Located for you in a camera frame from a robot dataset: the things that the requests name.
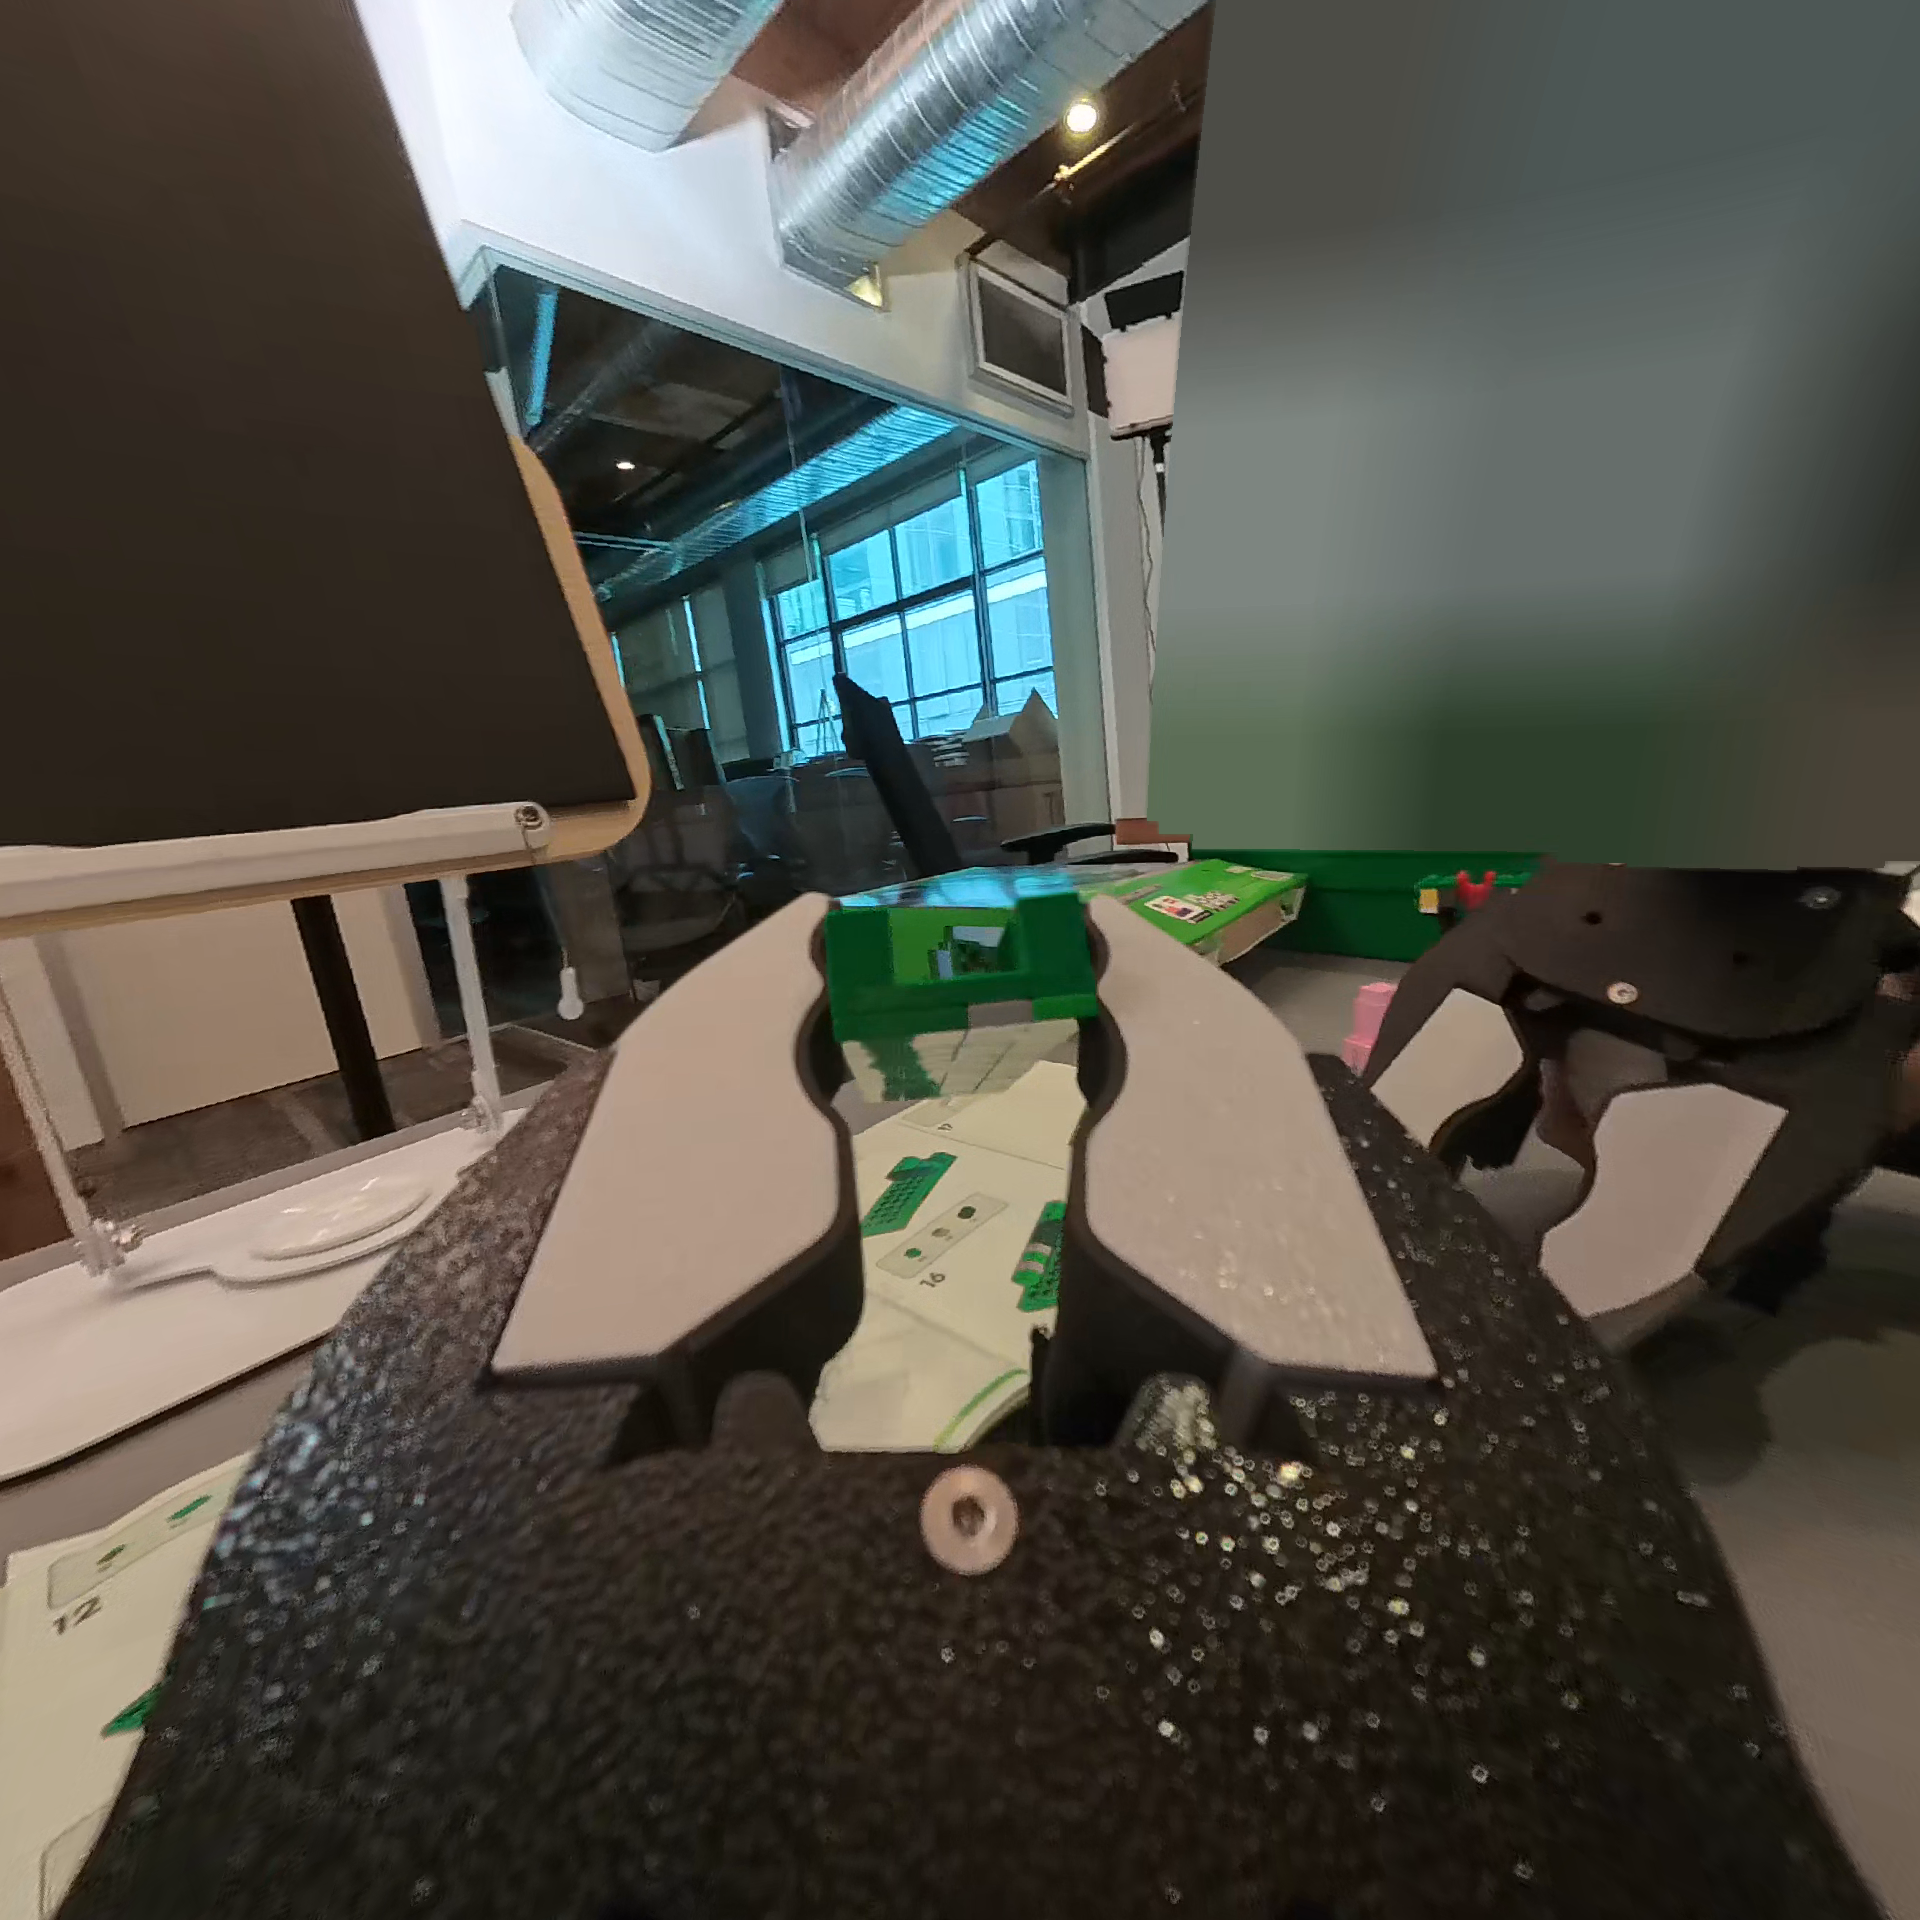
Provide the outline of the green cardboard box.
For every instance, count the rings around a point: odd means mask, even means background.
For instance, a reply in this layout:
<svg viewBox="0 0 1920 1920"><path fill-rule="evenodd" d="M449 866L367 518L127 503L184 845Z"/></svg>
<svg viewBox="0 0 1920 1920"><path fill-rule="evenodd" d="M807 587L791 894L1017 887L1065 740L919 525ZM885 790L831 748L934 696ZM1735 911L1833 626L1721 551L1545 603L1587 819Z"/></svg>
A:
<svg viewBox="0 0 1920 1920"><path fill-rule="evenodd" d="M1218 967L1297 923L1309 887L1308 874L1233 860L1095 863L1075 866L1073 882L1085 901L1116 897Z"/></svg>

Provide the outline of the black foam board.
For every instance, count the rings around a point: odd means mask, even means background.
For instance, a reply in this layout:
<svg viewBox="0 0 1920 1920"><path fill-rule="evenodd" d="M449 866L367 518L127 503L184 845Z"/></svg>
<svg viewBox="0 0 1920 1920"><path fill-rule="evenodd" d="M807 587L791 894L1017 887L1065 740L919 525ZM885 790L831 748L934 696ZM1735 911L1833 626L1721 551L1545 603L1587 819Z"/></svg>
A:
<svg viewBox="0 0 1920 1920"><path fill-rule="evenodd" d="M356 8L4 2L4 748L187 659L556 637Z"/></svg>

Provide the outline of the green plastic bin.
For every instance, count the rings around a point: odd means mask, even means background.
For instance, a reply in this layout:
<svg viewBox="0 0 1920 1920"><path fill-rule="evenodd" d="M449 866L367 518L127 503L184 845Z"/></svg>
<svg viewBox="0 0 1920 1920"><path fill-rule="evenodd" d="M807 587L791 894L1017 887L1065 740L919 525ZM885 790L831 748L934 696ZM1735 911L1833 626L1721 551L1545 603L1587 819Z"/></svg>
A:
<svg viewBox="0 0 1920 1920"><path fill-rule="evenodd" d="M1520 885L1541 863L1535 851L1301 851L1218 842L1196 842L1192 855L1304 874L1301 915L1275 943L1380 964L1410 964L1446 932L1441 915L1425 911L1425 892L1450 887L1460 874Z"/></svg>

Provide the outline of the spiral metal air duct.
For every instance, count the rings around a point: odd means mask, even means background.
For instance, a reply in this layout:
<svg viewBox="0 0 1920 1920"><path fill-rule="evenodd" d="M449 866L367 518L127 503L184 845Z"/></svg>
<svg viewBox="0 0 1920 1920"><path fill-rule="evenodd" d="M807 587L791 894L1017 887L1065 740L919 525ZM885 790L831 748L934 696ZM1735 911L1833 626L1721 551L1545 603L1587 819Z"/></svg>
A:
<svg viewBox="0 0 1920 1920"><path fill-rule="evenodd" d="M668 155L782 2L514 2L544 93L590 132Z"/></svg>
<svg viewBox="0 0 1920 1920"><path fill-rule="evenodd" d="M784 269L851 292L1198 2L920 2L770 156Z"/></svg>

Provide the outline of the studio light panel on stand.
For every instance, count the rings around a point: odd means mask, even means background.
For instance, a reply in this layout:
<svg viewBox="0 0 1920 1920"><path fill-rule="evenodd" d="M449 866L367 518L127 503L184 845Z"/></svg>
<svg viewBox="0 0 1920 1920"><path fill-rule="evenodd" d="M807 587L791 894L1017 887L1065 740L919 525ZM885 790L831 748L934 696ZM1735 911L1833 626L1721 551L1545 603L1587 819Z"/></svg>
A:
<svg viewBox="0 0 1920 1920"><path fill-rule="evenodd" d="M1177 244L1079 304L1097 349L1090 412L1107 423L1116 443L1131 449L1136 466L1148 676L1159 662L1165 459L1172 449L1185 265L1188 250Z"/></svg>

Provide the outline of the gridded window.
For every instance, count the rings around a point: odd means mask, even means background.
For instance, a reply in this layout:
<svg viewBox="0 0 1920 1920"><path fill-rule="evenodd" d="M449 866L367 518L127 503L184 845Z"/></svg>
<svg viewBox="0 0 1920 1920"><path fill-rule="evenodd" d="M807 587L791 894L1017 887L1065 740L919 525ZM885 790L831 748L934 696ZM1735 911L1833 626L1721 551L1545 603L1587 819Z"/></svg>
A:
<svg viewBox="0 0 1920 1920"><path fill-rule="evenodd" d="M1041 465L956 465L757 564L784 744L841 752L838 676L891 706L908 740L1061 711Z"/></svg>

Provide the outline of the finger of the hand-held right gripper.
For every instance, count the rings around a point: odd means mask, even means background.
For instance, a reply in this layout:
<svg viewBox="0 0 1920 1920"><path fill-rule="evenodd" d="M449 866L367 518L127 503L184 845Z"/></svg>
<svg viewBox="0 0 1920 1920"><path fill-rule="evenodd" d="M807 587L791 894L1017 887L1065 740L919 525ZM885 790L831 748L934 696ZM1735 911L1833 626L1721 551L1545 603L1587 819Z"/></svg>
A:
<svg viewBox="0 0 1920 1920"><path fill-rule="evenodd" d="M1707 1247L1788 1120L1725 1084L1620 1088L1584 1114L1548 1079L1541 1138L1582 1162L1582 1191L1537 1264L1598 1341L1631 1349L1706 1294Z"/></svg>
<svg viewBox="0 0 1920 1920"><path fill-rule="evenodd" d="M1560 1042L1552 1016L1450 989L1421 1024L1400 1011L1381 1023L1369 1090L1446 1174L1513 1165L1545 1143Z"/></svg>

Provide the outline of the black office chair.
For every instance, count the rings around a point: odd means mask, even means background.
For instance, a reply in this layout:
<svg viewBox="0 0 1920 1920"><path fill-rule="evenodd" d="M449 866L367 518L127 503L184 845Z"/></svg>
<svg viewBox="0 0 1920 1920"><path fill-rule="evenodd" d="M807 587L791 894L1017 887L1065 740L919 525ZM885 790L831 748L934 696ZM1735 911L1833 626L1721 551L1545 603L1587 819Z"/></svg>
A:
<svg viewBox="0 0 1920 1920"><path fill-rule="evenodd" d="M843 744L864 763L877 798L902 845L908 880L956 874L988 866L1049 866L1061 855L1080 863L1115 860L1115 819L1069 819L1061 831L1038 831L1004 845L984 845L955 824L955 795L949 769L962 752L962 734L904 740L898 711L888 700L832 676Z"/></svg>

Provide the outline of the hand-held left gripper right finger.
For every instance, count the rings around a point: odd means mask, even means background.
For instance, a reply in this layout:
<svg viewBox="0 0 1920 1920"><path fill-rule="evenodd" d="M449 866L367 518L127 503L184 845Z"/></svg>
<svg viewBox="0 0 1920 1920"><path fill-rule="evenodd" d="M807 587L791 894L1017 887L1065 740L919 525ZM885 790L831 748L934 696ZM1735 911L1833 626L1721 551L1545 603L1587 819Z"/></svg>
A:
<svg viewBox="0 0 1920 1920"><path fill-rule="evenodd" d="M1236 976L1115 897L1085 911L1097 1016L1079 1042L1041 1448L1115 1448L1158 1379L1218 1435L1304 1448L1297 1398L1434 1396L1437 1360L1309 1057Z"/></svg>

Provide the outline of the white tabletop stand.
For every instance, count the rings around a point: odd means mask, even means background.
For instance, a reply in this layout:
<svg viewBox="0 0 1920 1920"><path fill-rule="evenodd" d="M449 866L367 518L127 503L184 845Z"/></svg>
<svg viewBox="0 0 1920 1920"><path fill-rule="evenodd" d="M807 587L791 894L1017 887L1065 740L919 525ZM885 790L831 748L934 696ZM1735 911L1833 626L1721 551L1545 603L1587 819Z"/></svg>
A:
<svg viewBox="0 0 1920 1920"><path fill-rule="evenodd" d="M451 1133L391 1138L169 1228L114 1224L81 1196L14 1006L4 1064L73 1255L4 1289L4 1482L55 1469L149 1422L314 1344L377 1264L507 1129L469 874L548 860L534 800L429 808L373 824L126 845L8 845L4 942L228 901L328 897L437 880L455 907L455 973L475 1103Z"/></svg>

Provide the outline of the white wall vent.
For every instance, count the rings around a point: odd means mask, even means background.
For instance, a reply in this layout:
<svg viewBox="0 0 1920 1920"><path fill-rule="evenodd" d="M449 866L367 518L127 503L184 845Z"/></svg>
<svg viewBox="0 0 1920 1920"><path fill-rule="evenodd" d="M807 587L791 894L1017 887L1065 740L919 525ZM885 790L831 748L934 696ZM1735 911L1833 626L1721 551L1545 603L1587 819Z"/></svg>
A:
<svg viewBox="0 0 1920 1920"><path fill-rule="evenodd" d="M975 255L962 259L956 279L968 304L969 378L1069 419L1080 370L1080 339L1073 309Z"/></svg>

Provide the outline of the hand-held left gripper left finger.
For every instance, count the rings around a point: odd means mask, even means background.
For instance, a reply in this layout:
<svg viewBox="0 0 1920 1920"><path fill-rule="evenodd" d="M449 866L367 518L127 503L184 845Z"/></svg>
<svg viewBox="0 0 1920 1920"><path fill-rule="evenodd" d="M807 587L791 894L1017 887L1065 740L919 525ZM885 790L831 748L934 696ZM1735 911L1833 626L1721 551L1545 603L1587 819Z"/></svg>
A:
<svg viewBox="0 0 1920 1920"><path fill-rule="evenodd" d="M610 1047L489 1380L637 1389L668 1448L708 1442L738 1380L810 1425L865 1306L826 921L791 901Z"/></svg>

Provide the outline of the brown cardboard box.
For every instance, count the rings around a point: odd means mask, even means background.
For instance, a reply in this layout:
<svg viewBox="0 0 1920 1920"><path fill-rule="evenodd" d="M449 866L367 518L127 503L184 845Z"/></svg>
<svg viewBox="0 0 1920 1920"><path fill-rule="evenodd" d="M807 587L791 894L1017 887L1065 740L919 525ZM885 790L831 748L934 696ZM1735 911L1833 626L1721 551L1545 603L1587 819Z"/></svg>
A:
<svg viewBox="0 0 1920 1920"><path fill-rule="evenodd" d="M979 716L962 734L962 752L949 784L955 824L975 838L996 849L1069 824L1061 734L1041 693L1029 693L1017 711Z"/></svg>

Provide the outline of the grey desk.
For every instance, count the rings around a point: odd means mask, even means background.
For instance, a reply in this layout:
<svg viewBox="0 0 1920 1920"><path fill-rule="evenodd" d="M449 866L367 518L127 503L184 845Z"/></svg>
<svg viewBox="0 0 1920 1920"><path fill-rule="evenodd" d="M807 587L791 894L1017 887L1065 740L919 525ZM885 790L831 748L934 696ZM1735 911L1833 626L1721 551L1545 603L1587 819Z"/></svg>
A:
<svg viewBox="0 0 1920 1920"><path fill-rule="evenodd" d="M1917 1916L1917 1312L1636 1367L1318 1079L1446 1389L941 1465L482 1384L599 1069L273 1417L55 1916Z"/></svg>

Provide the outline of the green brick assembly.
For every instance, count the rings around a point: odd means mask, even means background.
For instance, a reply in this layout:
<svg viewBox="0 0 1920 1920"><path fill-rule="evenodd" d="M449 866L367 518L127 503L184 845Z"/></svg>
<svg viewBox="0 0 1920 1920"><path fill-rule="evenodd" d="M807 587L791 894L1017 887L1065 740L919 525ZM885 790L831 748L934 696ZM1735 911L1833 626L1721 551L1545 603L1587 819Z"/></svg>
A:
<svg viewBox="0 0 1920 1920"><path fill-rule="evenodd" d="M1011 1090L1102 1018L1087 905L1061 874L979 870L841 897L824 971L868 1100Z"/></svg>

